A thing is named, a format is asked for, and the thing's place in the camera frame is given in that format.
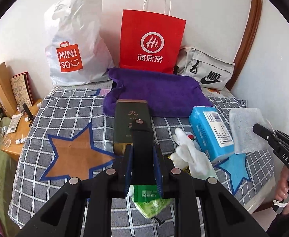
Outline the person right hand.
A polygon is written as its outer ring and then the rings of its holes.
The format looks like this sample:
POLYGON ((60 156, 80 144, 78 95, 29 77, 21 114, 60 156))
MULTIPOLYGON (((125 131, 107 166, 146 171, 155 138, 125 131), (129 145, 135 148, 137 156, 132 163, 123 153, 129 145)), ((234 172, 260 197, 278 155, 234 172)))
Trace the person right hand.
MULTIPOLYGON (((287 199, 289 192, 289 184, 287 179, 289 178, 289 169, 286 166, 283 166, 280 174, 280 178, 276 187, 275 199, 282 201, 287 199)), ((289 203, 285 208, 283 208, 283 215, 289 214, 289 203)))

